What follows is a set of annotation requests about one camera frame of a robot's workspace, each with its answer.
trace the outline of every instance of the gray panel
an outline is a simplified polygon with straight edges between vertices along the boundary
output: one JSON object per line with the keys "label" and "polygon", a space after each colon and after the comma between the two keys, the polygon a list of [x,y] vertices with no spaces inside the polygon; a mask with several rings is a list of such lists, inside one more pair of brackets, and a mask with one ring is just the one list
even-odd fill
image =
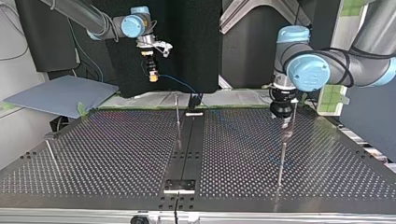
{"label": "gray panel", "polygon": [[375,88],[350,88],[341,122],[352,132],[396,161],[395,111],[396,79]]}

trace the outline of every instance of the blue cable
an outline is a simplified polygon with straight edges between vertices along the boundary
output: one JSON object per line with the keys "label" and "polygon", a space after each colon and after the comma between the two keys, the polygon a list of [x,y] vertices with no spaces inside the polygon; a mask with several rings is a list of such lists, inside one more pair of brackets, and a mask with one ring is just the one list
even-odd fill
{"label": "blue cable", "polygon": [[175,78],[175,77],[171,77],[171,76],[168,76],[168,75],[159,75],[158,77],[167,77],[167,78],[170,78],[170,79],[174,80],[175,82],[178,82],[179,84],[181,84],[181,85],[183,85],[183,86],[189,88],[190,91],[192,91],[193,93],[198,94],[189,84],[187,84],[187,83],[185,83],[185,82],[183,82],[183,81],[181,81],[181,80],[179,80],[179,79],[177,79],[177,78]]}
{"label": "blue cable", "polygon": [[[172,80],[174,80],[175,82],[177,82],[177,83],[179,83],[179,84],[181,84],[181,85],[183,85],[183,86],[189,88],[193,93],[198,94],[197,91],[196,91],[195,89],[193,89],[189,84],[187,84],[186,82],[181,81],[180,79],[177,79],[176,77],[171,77],[171,76],[168,76],[168,75],[159,75],[158,77],[167,77],[167,78],[169,78],[169,79],[172,79]],[[214,114],[217,114],[217,116],[219,117],[220,120],[222,120],[222,121],[227,121],[226,119],[223,119],[223,118],[221,117],[221,114],[220,114],[218,111],[213,110],[213,109],[211,109],[208,105],[206,105],[206,104],[204,103],[203,99],[201,99],[201,102],[202,102],[202,104],[203,104],[205,107],[207,107],[207,109],[209,109],[210,112],[212,112],[212,113],[214,113]],[[236,131],[237,133],[240,133],[240,134],[244,135],[246,138],[252,138],[251,136],[249,136],[249,135],[247,135],[247,134],[245,134],[245,133],[239,132],[239,131],[238,131],[237,129],[235,129],[234,127],[230,127],[230,128],[231,128],[232,130]],[[279,160],[279,159],[276,159],[276,157],[274,157],[274,156],[272,156],[272,155],[270,155],[269,157],[270,157],[270,161],[272,161],[272,162],[274,162],[274,163],[280,165],[280,160]],[[285,161],[285,163],[284,163],[284,167],[285,167],[286,169],[289,169],[289,168],[290,168],[290,166],[287,165],[287,162],[286,162],[286,161]]]}

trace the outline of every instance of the robotic arm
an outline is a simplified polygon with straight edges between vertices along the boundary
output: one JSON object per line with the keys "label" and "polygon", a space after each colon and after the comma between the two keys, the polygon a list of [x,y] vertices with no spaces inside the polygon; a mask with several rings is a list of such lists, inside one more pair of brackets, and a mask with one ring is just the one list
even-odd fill
{"label": "robotic arm", "polygon": [[350,50],[313,50],[309,30],[288,26],[278,33],[271,111],[289,118],[298,91],[316,91],[325,84],[376,87],[396,75],[396,3],[377,0]]}
{"label": "robotic arm", "polygon": [[149,80],[156,82],[159,77],[154,50],[167,58],[172,45],[156,40],[154,27],[148,7],[132,7],[131,14],[111,19],[106,13],[88,4],[84,0],[41,0],[56,9],[67,18],[85,29],[93,40],[115,39],[120,37],[136,38],[137,47],[146,59]]}

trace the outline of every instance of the black backdrop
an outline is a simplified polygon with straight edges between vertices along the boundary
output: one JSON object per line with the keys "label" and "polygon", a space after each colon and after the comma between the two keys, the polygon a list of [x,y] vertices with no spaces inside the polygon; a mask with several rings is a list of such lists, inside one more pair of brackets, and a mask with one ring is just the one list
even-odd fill
{"label": "black backdrop", "polygon": [[[177,77],[196,91],[210,93],[218,88],[221,62],[219,17],[221,0],[93,0],[95,6],[110,17],[128,15],[131,7],[148,6],[158,23],[154,34],[173,45],[169,58],[158,53],[160,74]],[[143,57],[134,39],[122,38],[119,43],[106,41],[111,63],[123,97],[147,91],[182,90],[188,88],[175,81],[160,78],[149,82],[141,67]]]}

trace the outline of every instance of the perforated metal table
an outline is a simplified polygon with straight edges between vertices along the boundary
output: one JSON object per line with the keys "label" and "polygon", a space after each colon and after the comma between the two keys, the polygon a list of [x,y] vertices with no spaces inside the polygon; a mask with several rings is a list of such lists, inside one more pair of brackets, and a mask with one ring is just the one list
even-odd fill
{"label": "perforated metal table", "polygon": [[[56,160],[42,144],[0,172],[0,223],[37,209],[396,214],[393,172],[310,111],[298,110],[281,188],[284,130],[268,109],[206,110],[180,130],[176,120],[103,110],[76,121],[50,142]],[[169,179],[194,180],[195,193],[164,194]]]}

